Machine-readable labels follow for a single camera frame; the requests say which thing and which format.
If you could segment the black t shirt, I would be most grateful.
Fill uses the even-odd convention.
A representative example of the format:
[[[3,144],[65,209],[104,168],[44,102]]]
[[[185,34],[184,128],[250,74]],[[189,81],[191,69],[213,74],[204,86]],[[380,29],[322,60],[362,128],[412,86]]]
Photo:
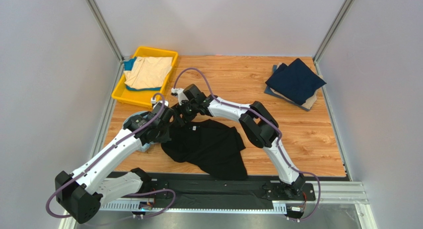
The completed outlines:
[[[235,127],[208,119],[174,123],[163,151],[175,162],[188,162],[219,180],[248,178],[241,151],[246,149]]]

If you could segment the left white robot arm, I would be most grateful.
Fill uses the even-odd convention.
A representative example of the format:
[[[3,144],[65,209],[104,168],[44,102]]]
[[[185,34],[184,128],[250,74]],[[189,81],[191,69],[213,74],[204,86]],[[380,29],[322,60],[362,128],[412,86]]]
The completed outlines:
[[[169,137],[173,110],[166,101],[156,103],[152,111],[138,113],[127,119],[117,136],[87,163],[71,173],[60,172],[55,177],[55,192],[46,203],[46,211],[53,217],[50,203],[55,199],[79,224],[90,221],[104,206],[127,195],[150,195],[152,178],[142,169],[134,168],[124,175],[107,180],[107,176],[129,155],[146,150],[152,143]]]

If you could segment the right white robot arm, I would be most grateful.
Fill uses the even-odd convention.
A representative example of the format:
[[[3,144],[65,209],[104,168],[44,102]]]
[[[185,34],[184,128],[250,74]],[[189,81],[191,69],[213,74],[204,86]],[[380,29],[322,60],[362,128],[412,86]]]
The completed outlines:
[[[174,108],[180,115],[181,123],[193,120],[198,114],[238,122],[250,143],[265,151],[280,181],[285,184],[285,191],[292,197],[303,194],[305,177],[289,158],[282,145],[278,123],[262,103],[239,104],[213,94],[206,96],[194,84],[185,89],[172,88],[171,95],[178,99]]]

